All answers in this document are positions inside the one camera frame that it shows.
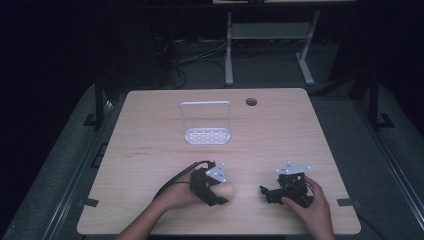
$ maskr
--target cable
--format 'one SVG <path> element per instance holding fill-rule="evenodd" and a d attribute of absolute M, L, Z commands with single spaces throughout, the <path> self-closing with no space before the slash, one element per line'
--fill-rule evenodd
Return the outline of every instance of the cable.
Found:
<path fill-rule="evenodd" d="M 186 82 L 187 82 L 187 75 L 184 73 L 184 71 L 180 70 L 178 67 L 179 66 L 188 65 L 188 64 L 193 64 L 193 63 L 212 63 L 212 64 L 218 66 L 222 71 L 224 71 L 224 74 L 225 74 L 225 68 L 221 64 L 219 64 L 219 63 L 217 63 L 215 61 L 212 61 L 212 60 L 195 60 L 195 61 L 191 61 L 191 62 L 187 62 L 187 63 L 181 63 L 181 64 L 176 65 L 175 70 L 177 70 L 180 73 L 184 74 L 184 82 L 180 86 L 177 87 L 175 79 L 171 76 L 173 82 L 175 83 L 174 84 L 174 87 L 176 89 L 182 88 L 186 84 Z"/>
<path fill-rule="evenodd" d="M 180 86 L 178 86 L 176 79 L 172 76 L 172 74 L 170 75 L 170 77 L 172 79 L 172 83 L 173 83 L 174 88 L 175 89 L 181 89 L 187 83 L 187 74 L 183 70 L 181 70 L 179 68 L 175 68 L 174 70 L 176 70 L 178 72 L 178 74 L 182 74 L 183 77 L 184 77 L 183 83 Z"/>
<path fill-rule="evenodd" d="M 207 45 L 207 46 L 219 46 L 221 43 L 225 42 L 223 39 L 214 39 L 214 40 L 208 40 L 208 39 L 199 39 L 197 41 L 198 43 Z"/>
<path fill-rule="evenodd" d="M 161 52 L 156 52 L 158 55 L 162 55 L 168 50 L 168 41 L 163 37 L 155 37 L 156 40 L 162 40 L 165 43 L 165 47 Z"/>
<path fill-rule="evenodd" d="M 193 164 L 191 164 L 190 166 L 188 166 L 186 169 L 182 170 L 180 173 L 178 173 L 177 175 L 175 175 L 173 178 L 171 178 L 168 182 L 166 182 L 160 189 L 159 191 L 156 193 L 156 195 L 153 197 L 153 199 L 157 198 L 163 191 L 165 191 L 165 189 L 167 189 L 169 186 L 171 186 L 172 184 L 175 183 L 175 181 L 182 177 L 184 174 L 190 172 L 191 170 L 195 169 L 197 166 L 199 166 L 200 164 L 203 163 L 207 163 L 208 166 L 209 164 L 212 164 L 213 162 L 208 161 L 208 160 L 204 160 L 204 161 L 200 161 L 200 162 L 195 162 Z"/>
<path fill-rule="evenodd" d="M 192 62 L 192 61 L 199 60 L 199 59 L 202 59 L 202 58 L 211 57 L 211 56 L 213 56 L 213 55 L 215 55 L 217 53 L 220 53 L 223 50 L 225 50 L 225 47 L 227 46 L 227 43 L 225 41 L 222 41 L 222 42 L 223 42 L 223 44 L 221 44 L 221 46 L 219 46 L 219 47 L 217 47 L 217 48 L 215 48 L 213 50 L 210 50 L 208 52 L 205 52 L 205 53 L 202 53 L 202 54 L 199 54 L 197 56 L 190 57 L 190 58 L 181 59 L 181 60 L 173 60 L 173 61 L 171 61 L 171 63 L 173 63 L 173 64 L 181 64 L 181 63 Z"/>
<path fill-rule="evenodd" d="M 358 219 L 362 222 L 364 222 L 365 224 L 367 224 L 372 230 L 374 230 L 375 233 L 377 233 L 377 235 L 382 239 L 382 240 L 386 240 L 386 238 L 383 236 L 383 234 L 380 233 L 380 231 L 378 231 L 378 229 L 376 227 L 374 227 L 374 225 L 372 225 L 368 220 L 366 220 L 364 217 L 362 217 L 361 215 L 359 215 L 358 213 L 356 214 L 358 216 Z"/>
<path fill-rule="evenodd" d="M 177 183 L 188 183 L 188 184 L 190 184 L 190 183 L 196 183 L 196 182 L 201 182 L 201 181 L 191 181 L 191 182 L 174 182 L 174 184 L 177 184 Z"/>
<path fill-rule="evenodd" d="M 234 57 L 236 57 L 236 58 L 251 58 L 251 57 L 256 57 L 258 55 L 261 55 L 261 54 L 266 54 L 266 51 L 267 51 L 265 46 L 259 46 L 259 47 L 255 46 L 255 45 L 258 45 L 258 44 L 254 44 L 254 45 L 245 44 L 244 46 L 243 45 L 244 44 L 242 44 L 242 43 L 235 45 L 234 53 L 232 54 Z M 253 49 L 255 52 L 249 53 L 249 49 Z"/>

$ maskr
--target black tape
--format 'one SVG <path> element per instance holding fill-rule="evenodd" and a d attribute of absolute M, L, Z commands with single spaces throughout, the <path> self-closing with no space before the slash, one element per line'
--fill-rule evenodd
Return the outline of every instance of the black tape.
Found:
<path fill-rule="evenodd" d="M 89 206 L 89 207 L 97 207 L 97 204 L 99 204 L 99 200 L 87 198 L 85 200 L 81 200 L 78 205 L 80 206 Z"/>
<path fill-rule="evenodd" d="M 353 206 L 353 201 L 350 198 L 337 199 L 337 203 L 340 207 Z"/>

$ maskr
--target black cable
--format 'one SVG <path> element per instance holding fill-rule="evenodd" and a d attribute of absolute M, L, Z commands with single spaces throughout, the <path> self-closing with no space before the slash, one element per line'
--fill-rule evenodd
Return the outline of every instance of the black cable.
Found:
<path fill-rule="evenodd" d="M 156 51 L 157 55 L 162 56 L 162 54 L 164 54 L 166 52 L 166 50 L 168 50 L 168 41 L 166 40 L 166 38 L 163 38 L 163 37 L 155 37 L 155 40 L 161 40 L 162 42 L 165 43 L 162 51 L 160 51 L 160 52 Z"/>
<path fill-rule="evenodd" d="M 174 184 L 177 184 L 177 183 L 188 183 L 188 184 L 190 184 L 190 183 L 195 183 L 195 182 L 201 182 L 201 181 L 191 181 L 190 180 L 190 182 L 174 182 Z"/>
<path fill-rule="evenodd" d="M 293 185 L 293 184 L 291 184 L 291 183 L 286 183 L 286 185 L 287 186 L 290 186 L 290 187 L 292 187 L 292 188 L 294 188 L 296 191 L 298 191 L 298 192 L 301 192 L 300 190 L 299 190 L 299 188 L 298 187 L 296 187 L 295 185 Z"/>
<path fill-rule="evenodd" d="M 212 57 L 212 56 L 216 56 L 217 54 L 221 54 L 223 52 L 225 52 L 226 50 L 226 42 L 225 41 L 220 41 L 221 45 L 218 48 L 209 50 L 205 53 L 199 54 L 197 56 L 193 56 L 193 57 L 188 57 L 186 59 L 182 59 L 182 60 L 171 60 L 171 63 L 174 63 L 175 65 L 178 64 L 184 64 L 184 63 L 190 63 L 199 59 L 204 59 L 207 57 Z"/>
<path fill-rule="evenodd" d="M 219 46 L 222 42 L 224 42 L 225 40 L 214 40 L 214 41 L 197 41 L 197 43 L 206 45 L 206 46 L 211 46 L 211 47 L 216 47 Z"/>
<path fill-rule="evenodd" d="M 362 217 L 361 215 L 359 215 L 358 213 L 356 214 L 358 216 L 358 219 L 362 222 L 364 222 L 365 224 L 367 224 L 372 230 L 374 230 L 375 233 L 377 233 L 377 235 L 382 239 L 382 240 L 386 240 L 386 238 L 383 236 L 383 234 L 380 233 L 380 231 L 374 227 L 374 225 L 372 225 L 368 220 L 366 220 L 364 217 Z"/>
<path fill-rule="evenodd" d="M 193 164 L 191 164 L 190 166 L 188 166 L 186 169 L 182 170 L 180 173 L 178 173 L 177 175 L 175 175 L 173 178 L 171 178 L 168 182 L 166 182 L 160 189 L 159 191 L 156 193 L 156 195 L 153 197 L 153 199 L 157 198 L 163 191 L 165 191 L 165 189 L 167 189 L 169 186 L 171 186 L 172 184 L 175 183 L 175 181 L 182 177 L 184 174 L 190 172 L 191 170 L 195 169 L 197 166 L 199 166 L 200 164 L 203 163 L 207 163 L 208 165 L 210 163 L 212 163 L 211 161 L 205 160 L 205 161 L 200 161 L 200 162 L 195 162 Z"/>
<path fill-rule="evenodd" d="M 234 53 L 232 53 L 232 56 L 235 58 L 252 58 L 252 57 L 256 57 L 262 54 L 266 54 L 267 52 L 267 48 L 266 46 L 264 46 L 265 44 L 262 44 L 262 46 L 260 46 L 259 44 L 252 44 L 252 41 L 249 41 L 249 43 L 238 43 L 238 44 L 233 44 L 234 45 Z M 237 50 L 244 50 L 244 52 L 241 53 L 237 53 Z M 255 52 L 254 53 L 249 53 L 249 49 L 253 49 Z"/>
<path fill-rule="evenodd" d="M 187 83 L 187 74 L 183 71 L 183 70 L 181 70 L 181 69 L 179 69 L 179 68 L 175 68 L 174 69 L 175 71 L 177 71 L 177 73 L 178 74 L 182 74 L 183 75 L 183 83 L 181 83 L 179 86 L 177 85 L 177 81 L 176 81 L 176 79 L 172 76 L 172 74 L 170 75 L 171 76 L 171 79 L 172 79 L 172 83 L 173 83 L 173 85 L 174 85 L 174 88 L 175 89 L 181 89 L 182 87 L 184 87 L 184 85 Z"/>
<path fill-rule="evenodd" d="M 219 64 L 219 63 L 217 63 L 215 61 L 212 61 L 212 60 L 193 60 L 193 61 L 186 62 L 186 63 L 179 63 L 179 64 L 176 64 L 174 66 L 175 67 L 175 70 L 177 70 L 179 73 L 182 73 L 185 78 L 184 78 L 184 82 L 180 86 L 177 86 L 176 85 L 176 82 L 175 82 L 175 79 L 171 76 L 172 77 L 172 80 L 175 82 L 174 87 L 176 89 L 181 89 L 186 84 L 186 82 L 187 82 L 187 75 L 185 74 L 184 71 L 180 70 L 178 67 L 184 66 L 184 65 L 188 65 L 188 64 L 193 64 L 193 63 L 202 63 L 202 62 L 203 63 L 212 63 L 212 64 L 215 64 L 216 66 L 218 66 L 219 68 L 221 68 L 222 71 L 224 71 L 224 74 L 225 74 L 225 68 L 221 64 Z"/>

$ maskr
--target human hand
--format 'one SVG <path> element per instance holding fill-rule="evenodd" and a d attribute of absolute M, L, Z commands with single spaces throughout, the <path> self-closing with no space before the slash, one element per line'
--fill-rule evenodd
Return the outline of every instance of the human hand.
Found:
<path fill-rule="evenodd" d="M 299 215 L 308 232 L 316 240 L 336 239 L 331 222 L 330 205 L 322 187 L 307 176 L 305 176 L 305 181 L 311 186 L 314 193 L 314 200 L 308 208 L 303 208 L 287 197 L 281 198 L 281 201 Z"/>
<path fill-rule="evenodd" d="M 195 170 L 193 169 L 178 178 L 174 184 L 165 189 L 153 201 L 163 202 L 166 211 L 177 209 L 191 203 L 201 203 L 202 200 L 190 190 L 190 175 L 193 171 Z"/>

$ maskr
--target dark background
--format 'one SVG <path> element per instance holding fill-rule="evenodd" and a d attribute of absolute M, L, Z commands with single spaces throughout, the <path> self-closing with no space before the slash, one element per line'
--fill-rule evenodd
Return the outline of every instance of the dark background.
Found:
<path fill-rule="evenodd" d="M 97 78 L 109 98 L 132 89 L 156 89 L 166 83 L 162 69 L 173 53 L 170 46 L 169 55 L 157 58 L 154 49 L 160 46 L 152 36 L 225 38 L 225 11 L 154 8 L 190 2 L 209 1 L 0 3 L 0 234 L 78 100 Z M 143 6 L 153 8 L 140 10 Z M 329 81 L 359 67 L 371 69 L 424 135 L 422 9 L 414 1 L 359 1 L 353 14 L 338 22 L 334 19 L 340 19 L 340 11 L 324 8 L 314 42 L 338 43 L 345 36 Z M 276 14 L 257 16 L 267 20 L 263 16 Z M 145 80 L 137 82 L 138 76 Z"/>

